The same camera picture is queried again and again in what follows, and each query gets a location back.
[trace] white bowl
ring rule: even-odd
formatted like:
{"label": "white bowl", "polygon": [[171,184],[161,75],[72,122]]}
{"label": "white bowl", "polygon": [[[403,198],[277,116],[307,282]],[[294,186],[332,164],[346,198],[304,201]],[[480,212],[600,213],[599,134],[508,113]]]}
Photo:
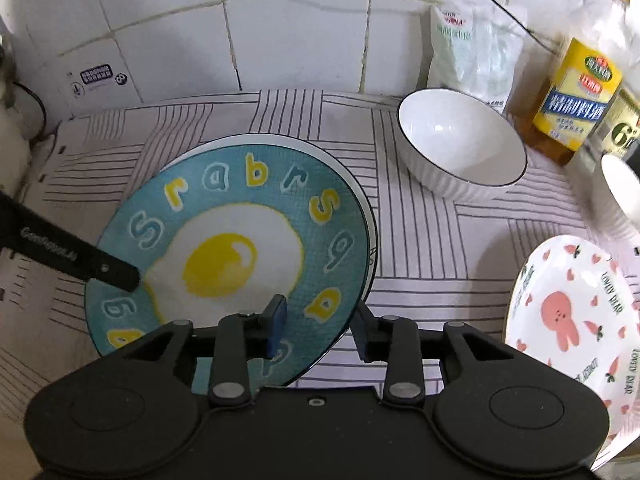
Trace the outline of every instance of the white bowl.
{"label": "white bowl", "polygon": [[495,110],[442,88],[409,94],[398,109],[398,151],[434,193],[481,202],[503,195],[527,170],[520,136]]}
{"label": "white bowl", "polygon": [[615,155],[600,159],[591,187],[591,208],[596,227],[612,240],[640,243],[640,180]]}

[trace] tablecloth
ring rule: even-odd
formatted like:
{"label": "tablecloth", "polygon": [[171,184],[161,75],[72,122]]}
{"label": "tablecloth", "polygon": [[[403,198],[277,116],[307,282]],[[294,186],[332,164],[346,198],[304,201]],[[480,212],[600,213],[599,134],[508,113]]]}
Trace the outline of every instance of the tablecloth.
{"label": "tablecloth", "polygon": [[[376,277],[367,303],[421,328],[464,320],[501,338],[511,287],[527,255],[546,238],[573,234],[621,261],[636,298],[633,249],[611,244],[585,221],[565,172],[529,152],[526,175],[499,199],[458,203],[434,196],[396,152],[395,98],[309,89],[199,96],[105,110],[62,123],[52,152],[32,176],[25,204],[97,242],[118,204],[181,153],[247,132],[308,140],[356,176],[379,230]],[[20,254],[0,256],[0,413],[20,419],[34,393],[97,358],[84,318],[83,284]],[[347,332],[296,386],[372,384],[385,364],[364,364]],[[427,394],[442,387],[424,362]]]}

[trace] egg yolk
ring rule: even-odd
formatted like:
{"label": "egg yolk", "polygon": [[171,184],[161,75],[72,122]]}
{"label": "egg yolk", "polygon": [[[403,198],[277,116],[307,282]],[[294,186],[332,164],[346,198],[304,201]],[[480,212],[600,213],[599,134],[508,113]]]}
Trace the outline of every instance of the egg yolk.
{"label": "egg yolk", "polygon": [[254,272],[257,251],[251,240],[237,233],[208,238],[191,253],[182,279],[200,298],[228,296],[241,288]]}

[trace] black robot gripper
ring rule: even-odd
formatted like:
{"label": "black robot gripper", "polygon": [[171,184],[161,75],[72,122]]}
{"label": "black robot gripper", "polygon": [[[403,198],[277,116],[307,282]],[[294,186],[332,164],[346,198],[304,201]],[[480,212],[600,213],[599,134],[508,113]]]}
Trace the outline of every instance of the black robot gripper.
{"label": "black robot gripper", "polygon": [[[583,384],[462,322],[442,332],[376,318],[360,302],[360,358],[387,362],[371,386],[263,388],[247,360],[273,358],[287,303],[217,327],[160,327],[39,392],[25,430],[38,480],[596,478],[609,429]],[[196,359],[213,357],[206,396]],[[423,359],[445,384],[425,395]]]}

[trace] pink bunny plate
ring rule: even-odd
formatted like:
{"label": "pink bunny plate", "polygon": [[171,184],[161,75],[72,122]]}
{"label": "pink bunny plate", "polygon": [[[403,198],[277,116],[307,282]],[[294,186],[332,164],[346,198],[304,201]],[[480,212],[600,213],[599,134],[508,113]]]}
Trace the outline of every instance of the pink bunny plate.
{"label": "pink bunny plate", "polygon": [[596,464],[616,435],[626,433],[635,411],[639,307],[618,263],[568,235],[529,255],[511,296],[505,342],[586,384],[608,408],[609,437]]}

